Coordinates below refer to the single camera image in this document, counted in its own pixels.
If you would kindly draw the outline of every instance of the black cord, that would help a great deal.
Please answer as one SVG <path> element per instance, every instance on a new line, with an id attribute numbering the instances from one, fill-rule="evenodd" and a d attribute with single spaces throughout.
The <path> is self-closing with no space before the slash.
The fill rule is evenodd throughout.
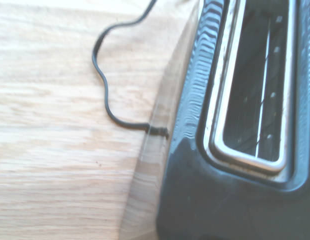
<path id="1" fill-rule="evenodd" d="M 91 59 L 93 61 L 95 69 L 97 70 L 98 74 L 101 76 L 101 79 L 104 82 L 105 109 L 106 109 L 108 116 L 115 123 L 120 125 L 121 127 L 124 127 L 127 129 L 145 130 L 145 132 L 150 134 L 150 135 L 160 135 L 160 136 L 164 136 L 168 139 L 169 138 L 169 131 L 168 131 L 167 127 L 154 127 L 154 126 L 151 126 L 148 122 L 143 122 L 143 123 L 126 122 L 126 121 L 122 121 L 122 120 L 118 119 L 116 116 L 114 116 L 114 114 L 112 113 L 112 111 L 110 110 L 110 107 L 109 107 L 109 87 L 107 84 L 107 80 L 106 80 L 104 73 L 102 72 L 102 70 L 99 68 L 99 66 L 97 64 L 97 54 L 99 52 L 99 49 L 101 47 L 101 44 L 102 44 L 105 36 L 114 28 L 133 26 L 133 25 L 136 25 L 136 24 L 140 23 L 141 21 L 143 21 L 145 19 L 145 17 L 149 14 L 151 9 L 153 8 L 155 2 L 156 2 L 156 0 L 150 1 L 150 4 L 148 5 L 147 9 L 145 10 L 143 15 L 139 19 L 137 19 L 135 21 L 131 21 L 131 22 L 117 23 L 117 24 L 111 25 L 108 28 L 106 28 L 106 30 L 101 33 L 101 35 L 98 37 L 98 39 L 95 43 Z"/>

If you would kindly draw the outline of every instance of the light wood surface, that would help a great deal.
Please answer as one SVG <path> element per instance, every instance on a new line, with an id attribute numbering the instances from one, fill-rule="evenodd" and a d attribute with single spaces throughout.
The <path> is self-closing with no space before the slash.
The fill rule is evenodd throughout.
<path id="1" fill-rule="evenodd" d="M 110 107 L 148 122 L 195 0 L 158 0 L 114 30 L 98 56 Z M 113 240 L 144 132 L 104 109 L 91 51 L 148 0 L 0 0 L 0 240 Z"/>

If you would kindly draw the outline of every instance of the wood grain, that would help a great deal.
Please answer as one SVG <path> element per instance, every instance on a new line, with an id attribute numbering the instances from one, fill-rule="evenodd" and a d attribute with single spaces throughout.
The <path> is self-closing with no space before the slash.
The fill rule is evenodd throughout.
<path id="1" fill-rule="evenodd" d="M 118 239 L 144 132 L 104 109 L 101 30 L 149 1 L 0 0 L 0 240 Z M 158 0 L 98 56 L 110 107 L 147 122 L 195 0 Z"/>

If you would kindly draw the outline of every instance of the toaster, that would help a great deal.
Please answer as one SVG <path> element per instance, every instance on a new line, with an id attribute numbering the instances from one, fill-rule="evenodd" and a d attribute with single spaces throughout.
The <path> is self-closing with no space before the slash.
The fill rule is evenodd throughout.
<path id="1" fill-rule="evenodd" d="M 204 0 L 159 88 L 121 240 L 310 240 L 310 0 Z"/>

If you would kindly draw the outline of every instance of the metal slot trim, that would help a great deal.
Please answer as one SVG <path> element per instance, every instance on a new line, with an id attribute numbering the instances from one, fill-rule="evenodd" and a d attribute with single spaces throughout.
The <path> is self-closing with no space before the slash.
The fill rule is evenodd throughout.
<path id="1" fill-rule="evenodd" d="M 289 115 L 290 115 L 290 89 L 293 77 L 293 46 L 294 46 L 294 24 L 295 24 L 295 10 L 296 3 L 294 0 L 289 1 L 288 7 L 288 28 L 287 28 L 287 42 L 286 42 L 286 58 L 285 58 L 285 72 L 284 72 L 284 87 L 283 87 L 283 102 L 282 102 L 282 117 L 281 117 L 281 129 L 280 129 L 280 148 L 279 158 L 276 161 L 268 161 L 255 156 L 249 155 L 237 150 L 234 150 L 224 143 L 223 135 L 226 123 L 227 109 L 230 99 L 233 74 L 235 68 L 235 62 L 237 57 L 237 51 L 240 41 L 243 17 L 245 12 L 246 1 L 241 0 L 239 2 L 237 22 L 235 26 L 233 43 L 231 45 L 231 52 L 229 55 L 228 68 L 226 70 L 224 88 L 221 96 L 220 111 L 218 114 L 215 137 L 213 139 L 213 145 L 215 149 L 228 159 L 237 161 L 239 164 L 255 167 L 270 173 L 280 172 L 287 163 L 286 148 L 288 139 L 286 137 L 289 131 Z"/>

